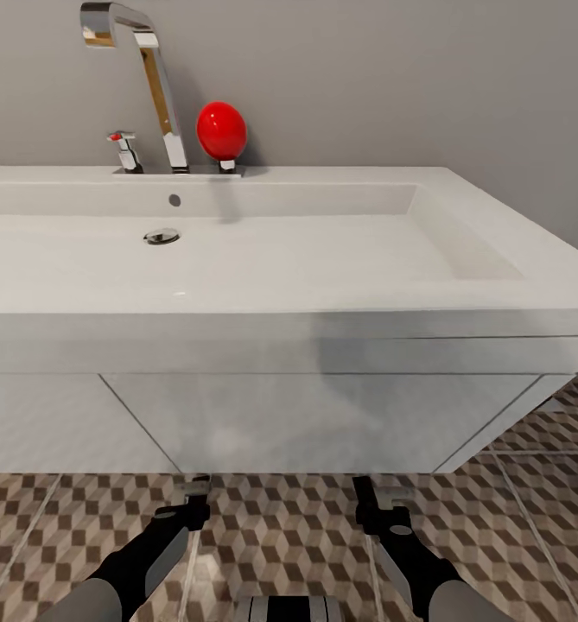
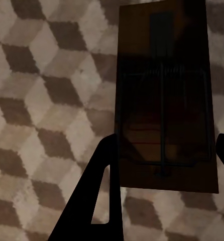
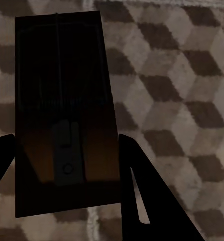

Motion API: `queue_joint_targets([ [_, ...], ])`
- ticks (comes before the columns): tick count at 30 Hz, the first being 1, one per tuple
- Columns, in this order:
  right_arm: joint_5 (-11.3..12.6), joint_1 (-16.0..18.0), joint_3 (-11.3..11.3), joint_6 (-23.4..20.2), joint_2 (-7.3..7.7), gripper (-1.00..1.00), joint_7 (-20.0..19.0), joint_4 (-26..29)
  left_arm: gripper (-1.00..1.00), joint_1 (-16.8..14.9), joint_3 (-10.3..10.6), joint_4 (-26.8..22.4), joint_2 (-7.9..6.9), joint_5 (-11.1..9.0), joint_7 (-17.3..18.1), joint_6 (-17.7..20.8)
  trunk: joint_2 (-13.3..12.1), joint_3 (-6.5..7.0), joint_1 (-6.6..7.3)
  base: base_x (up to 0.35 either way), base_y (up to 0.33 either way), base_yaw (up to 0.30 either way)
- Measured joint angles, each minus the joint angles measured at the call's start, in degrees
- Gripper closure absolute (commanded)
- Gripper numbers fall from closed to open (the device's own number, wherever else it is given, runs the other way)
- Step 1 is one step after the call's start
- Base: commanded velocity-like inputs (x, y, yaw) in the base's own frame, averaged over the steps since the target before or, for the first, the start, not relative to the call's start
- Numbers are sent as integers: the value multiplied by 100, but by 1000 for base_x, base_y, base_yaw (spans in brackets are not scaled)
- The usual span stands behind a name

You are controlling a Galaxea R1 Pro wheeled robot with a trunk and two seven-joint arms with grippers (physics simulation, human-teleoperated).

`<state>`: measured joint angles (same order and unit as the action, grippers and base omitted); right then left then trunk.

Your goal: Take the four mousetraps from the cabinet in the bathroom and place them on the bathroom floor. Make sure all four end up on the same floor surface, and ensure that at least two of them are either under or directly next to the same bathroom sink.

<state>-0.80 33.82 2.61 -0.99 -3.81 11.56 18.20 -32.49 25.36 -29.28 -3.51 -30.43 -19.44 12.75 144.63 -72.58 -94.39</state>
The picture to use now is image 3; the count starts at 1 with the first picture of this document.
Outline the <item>mousetrap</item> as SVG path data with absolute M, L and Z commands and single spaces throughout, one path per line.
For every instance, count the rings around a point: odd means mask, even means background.
M 121 202 L 100 11 L 15 18 L 15 218 Z

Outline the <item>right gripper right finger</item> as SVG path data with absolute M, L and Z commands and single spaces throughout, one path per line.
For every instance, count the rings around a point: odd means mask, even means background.
M 205 241 L 138 143 L 119 134 L 123 241 Z M 139 220 L 131 168 L 150 224 Z

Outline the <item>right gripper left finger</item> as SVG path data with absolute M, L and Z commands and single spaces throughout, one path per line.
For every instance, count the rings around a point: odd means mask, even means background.
M 8 134 L 0 137 L 0 180 L 15 157 L 15 136 Z

